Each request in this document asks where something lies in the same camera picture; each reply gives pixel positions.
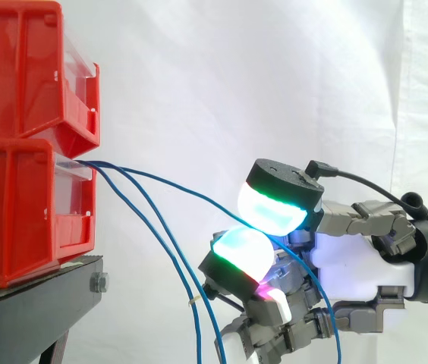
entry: robotic hand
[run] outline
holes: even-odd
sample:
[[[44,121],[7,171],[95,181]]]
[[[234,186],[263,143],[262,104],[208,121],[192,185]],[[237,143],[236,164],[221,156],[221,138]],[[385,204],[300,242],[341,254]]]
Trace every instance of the robotic hand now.
[[[391,202],[322,201],[318,179],[336,176],[366,184]],[[416,193],[400,200],[323,163],[311,161],[301,171],[258,159],[239,210],[256,230],[214,234],[199,267],[208,297],[242,311],[222,330],[230,363],[278,364],[312,339],[334,334],[328,310],[314,308],[321,295],[313,280],[286,252],[274,250],[270,239],[303,259],[328,298],[338,301],[333,311],[339,330],[381,333],[402,312],[404,299],[428,303],[428,210]]]

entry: blue cable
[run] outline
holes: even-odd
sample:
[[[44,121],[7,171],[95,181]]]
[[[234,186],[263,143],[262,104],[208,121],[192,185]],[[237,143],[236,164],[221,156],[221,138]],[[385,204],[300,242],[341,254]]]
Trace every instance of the blue cable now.
[[[96,167],[96,170],[98,168],[98,165],[96,165],[96,163],[94,163],[94,162],[83,162],[83,161],[77,161],[77,162],[83,163],[83,164],[88,165],[88,166],[93,167],[93,168]],[[187,258],[185,258],[185,255],[182,252],[182,249],[180,248],[180,246],[178,245],[177,240],[175,239],[173,233],[171,232],[170,228],[168,227],[167,223],[165,222],[164,218],[162,217],[162,214],[160,214],[160,211],[157,209],[155,203],[150,198],[148,192],[146,192],[145,189],[143,189],[142,186],[138,183],[138,181],[135,180],[132,176],[130,176],[127,172],[125,172],[122,168],[120,168],[116,165],[113,165],[112,163],[108,163],[108,162],[101,162],[100,166],[104,167],[104,168],[114,169],[117,172],[123,174],[132,184],[135,185],[135,187],[141,192],[143,197],[145,197],[146,201],[152,207],[156,216],[159,218],[160,223],[162,224],[163,228],[165,229],[165,232],[167,233],[168,237],[172,241],[172,244],[173,244],[175,250],[177,251],[178,255],[180,256],[181,261],[184,263],[185,268],[189,272],[190,277],[194,281],[194,284],[195,284],[197,290],[199,291],[199,294],[202,297],[204,304],[206,305],[206,309],[207,309],[207,312],[209,313],[209,317],[211,319],[212,326],[214,327],[214,332],[216,333],[216,338],[217,338],[218,345],[219,345],[219,353],[221,356],[221,362],[222,362],[222,364],[226,364],[225,350],[224,350],[224,345],[222,344],[221,331],[219,330],[219,325],[217,323],[216,316],[214,315],[214,311],[212,310],[210,301],[207,298],[207,295],[204,292],[204,289],[202,288],[202,284],[199,282],[199,279],[197,279],[197,276],[195,275],[194,270],[192,269],[189,262],[187,261]]]
[[[105,163],[103,161],[91,161],[91,162],[96,164],[96,165],[104,165],[104,163]],[[198,193],[196,191],[190,190],[186,187],[181,186],[180,184],[177,184],[177,183],[172,182],[170,180],[166,180],[165,178],[155,176],[154,174],[150,174],[150,173],[146,173],[143,171],[138,171],[138,170],[135,170],[132,168],[126,168],[126,167],[121,167],[121,169],[123,169],[124,171],[129,172],[129,173],[138,174],[140,176],[152,178],[153,180],[157,180],[158,182],[168,184],[169,186],[172,186],[172,187],[174,187],[180,191],[183,191],[185,193],[189,193],[190,195],[193,195],[195,197],[199,197],[200,199],[203,199],[204,201],[207,201],[211,205],[215,206],[216,208],[218,208],[219,210],[221,210],[222,212],[224,212],[226,215],[233,218],[234,220],[248,226],[249,228],[254,228],[250,224],[248,224],[245,220],[243,220],[242,218],[239,218],[234,213],[227,210],[224,206],[220,205],[219,203],[217,203],[213,199],[203,195],[202,193]],[[272,238],[270,238],[270,240],[276,246],[278,246],[280,249],[283,249],[289,256],[291,256],[295,261],[297,261],[305,269],[307,274],[312,278],[313,282],[317,286],[317,289],[319,290],[319,292],[322,294],[322,297],[323,297],[324,301],[326,302],[327,309],[329,310],[330,322],[332,323],[332,327],[334,329],[335,342],[337,344],[337,363],[341,364],[342,363],[341,339],[339,337],[337,324],[335,322],[334,310],[332,309],[332,305],[330,304],[329,298],[327,297],[326,292],[322,288],[322,285],[320,284],[318,278],[315,276],[315,274],[312,272],[312,270],[308,267],[308,265],[305,264],[305,262],[299,256],[297,256],[295,253],[293,253],[289,248],[287,248],[283,244],[279,243],[278,241],[273,240]]]
[[[115,183],[108,177],[108,175],[100,167],[89,162],[83,162],[83,161],[78,161],[78,162],[84,165],[87,165],[90,168],[96,169],[105,178],[106,182],[108,182],[109,186],[115,191],[115,193],[118,196],[120,196],[120,198],[128,205],[128,207],[132,209],[135,212],[135,214],[138,215],[138,217],[146,224],[146,226],[148,226],[150,231],[152,231],[153,235],[155,235],[156,239],[162,245],[163,249],[167,252],[168,256],[172,260],[172,263],[174,263],[174,267],[177,270],[177,273],[180,276],[182,283],[184,284],[185,290],[187,291],[189,300],[192,300],[194,298],[194,294],[192,293],[189,283],[187,282],[187,279],[183,271],[181,270],[181,266],[178,264],[178,261],[175,258],[174,253],[168,248],[167,244],[162,239],[159,232],[153,227],[152,223],[148,220],[148,218],[146,218],[146,216],[142,214],[141,211],[138,210],[137,207],[133,205],[133,203],[131,203],[131,201],[123,193],[121,193],[121,191],[116,187]],[[194,324],[195,324],[195,330],[196,330],[197,363],[202,364],[202,335],[200,331],[200,320],[199,320],[199,313],[197,311],[196,303],[192,303],[191,308],[192,308],[192,313],[194,315]]]

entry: white backdrop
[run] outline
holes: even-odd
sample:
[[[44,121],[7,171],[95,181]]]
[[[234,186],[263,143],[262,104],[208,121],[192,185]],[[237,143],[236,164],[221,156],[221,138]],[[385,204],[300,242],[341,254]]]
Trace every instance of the white backdrop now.
[[[396,193],[417,190],[428,205],[428,0],[62,5],[102,72],[101,147],[88,157],[171,178],[233,210],[256,158],[301,168],[323,160]],[[324,184],[328,199],[378,198],[350,181]],[[194,266],[211,233],[233,224],[204,202],[145,186]],[[194,363],[191,311],[168,257],[103,180],[97,203],[94,253],[111,285],[71,330],[65,364]],[[221,327],[237,315],[213,305]],[[428,307],[408,307],[392,332],[343,333],[343,363],[428,362]],[[204,362],[214,364],[200,314]],[[283,363],[335,361],[334,340],[315,340]]]

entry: stacked storage bin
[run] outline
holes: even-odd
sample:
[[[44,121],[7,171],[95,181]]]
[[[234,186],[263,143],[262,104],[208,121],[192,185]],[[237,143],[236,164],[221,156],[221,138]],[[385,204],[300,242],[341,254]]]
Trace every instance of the stacked storage bin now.
[[[94,248],[96,174],[70,160],[99,145],[99,68],[61,7],[0,1],[0,287]]]

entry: white 3d printed part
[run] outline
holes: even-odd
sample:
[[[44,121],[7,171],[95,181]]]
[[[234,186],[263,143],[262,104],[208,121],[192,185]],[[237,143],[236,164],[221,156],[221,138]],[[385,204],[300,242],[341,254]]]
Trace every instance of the white 3d printed part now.
[[[317,234],[311,259],[330,300],[369,301],[378,286],[403,286],[405,297],[413,295],[414,265],[387,263],[362,235]]]

